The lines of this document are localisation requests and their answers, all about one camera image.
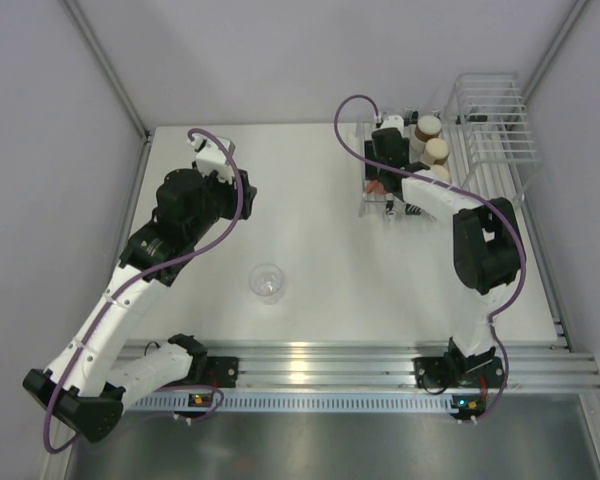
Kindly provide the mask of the orange white ceramic mug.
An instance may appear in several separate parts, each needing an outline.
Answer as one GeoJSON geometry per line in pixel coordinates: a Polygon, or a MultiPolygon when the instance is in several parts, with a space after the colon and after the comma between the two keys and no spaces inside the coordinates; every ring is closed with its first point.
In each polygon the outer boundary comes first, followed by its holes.
{"type": "Polygon", "coordinates": [[[365,193],[373,195],[385,195],[386,190],[380,181],[372,180],[366,184],[365,193]]]}

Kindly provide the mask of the steel cup brown band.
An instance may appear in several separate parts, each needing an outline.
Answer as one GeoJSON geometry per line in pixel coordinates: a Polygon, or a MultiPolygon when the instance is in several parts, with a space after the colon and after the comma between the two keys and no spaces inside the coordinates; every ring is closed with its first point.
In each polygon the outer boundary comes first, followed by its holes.
{"type": "Polygon", "coordinates": [[[426,165],[445,165],[450,155],[450,147],[441,138],[429,139],[420,156],[420,161],[426,165]]]}
{"type": "Polygon", "coordinates": [[[424,115],[416,123],[411,136],[411,146],[417,153],[423,153],[426,143],[438,138],[442,130],[441,120],[434,115],[424,115]]]}
{"type": "Polygon", "coordinates": [[[449,171],[442,165],[433,164],[431,167],[431,172],[436,175],[436,177],[443,181],[444,183],[451,183],[451,175],[449,171]]]}

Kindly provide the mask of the clear plastic cup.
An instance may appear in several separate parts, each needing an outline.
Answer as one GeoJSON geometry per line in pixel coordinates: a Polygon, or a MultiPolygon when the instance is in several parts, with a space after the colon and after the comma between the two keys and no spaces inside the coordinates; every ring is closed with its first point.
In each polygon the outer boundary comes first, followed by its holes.
{"type": "Polygon", "coordinates": [[[273,305],[284,295],[286,280],[283,271],[275,264],[257,265],[249,274],[251,292],[263,303],[273,305]]]}

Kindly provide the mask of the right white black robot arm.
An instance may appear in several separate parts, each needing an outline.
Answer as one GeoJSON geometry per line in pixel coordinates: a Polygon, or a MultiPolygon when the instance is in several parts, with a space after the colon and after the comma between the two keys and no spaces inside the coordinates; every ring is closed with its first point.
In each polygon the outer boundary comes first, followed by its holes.
{"type": "Polygon", "coordinates": [[[368,183],[381,185],[450,234],[460,293],[452,303],[457,324],[442,356],[417,360],[418,384],[441,393],[494,376],[501,385],[508,359],[495,320],[517,300],[526,278],[514,208],[504,197],[487,200],[453,185],[441,165],[411,159],[410,149],[403,128],[388,123],[377,125],[364,144],[368,183]]]}

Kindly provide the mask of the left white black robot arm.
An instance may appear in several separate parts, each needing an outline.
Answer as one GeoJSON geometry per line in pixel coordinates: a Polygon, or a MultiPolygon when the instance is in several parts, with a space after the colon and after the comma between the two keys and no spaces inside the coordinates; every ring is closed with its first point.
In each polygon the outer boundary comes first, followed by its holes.
{"type": "Polygon", "coordinates": [[[196,245],[220,219],[249,218],[257,190],[246,171],[223,180],[196,167],[168,173],[150,220],[128,240],[109,285],[77,335],[43,369],[30,370],[24,389],[45,409],[44,439],[57,419],[85,440],[107,437],[126,410],[165,386],[215,386],[207,349],[175,334],[150,354],[114,363],[151,306],[189,263],[196,245]]]}

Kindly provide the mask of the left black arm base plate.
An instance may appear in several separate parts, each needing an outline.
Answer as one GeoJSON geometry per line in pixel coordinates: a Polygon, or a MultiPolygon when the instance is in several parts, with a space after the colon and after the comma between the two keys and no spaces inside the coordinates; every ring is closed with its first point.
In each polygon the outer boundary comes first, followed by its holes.
{"type": "Polygon", "coordinates": [[[206,370],[201,378],[202,385],[220,389],[236,387],[239,375],[239,358],[233,356],[209,356],[206,370]]]}

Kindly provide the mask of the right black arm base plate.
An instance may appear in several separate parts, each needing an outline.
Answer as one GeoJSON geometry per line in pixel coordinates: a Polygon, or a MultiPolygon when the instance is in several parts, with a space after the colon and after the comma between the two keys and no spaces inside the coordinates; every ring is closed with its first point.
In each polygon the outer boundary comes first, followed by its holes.
{"type": "Polygon", "coordinates": [[[453,375],[443,357],[417,357],[413,364],[419,389],[431,395],[440,395],[451,386],[453,375]]]}

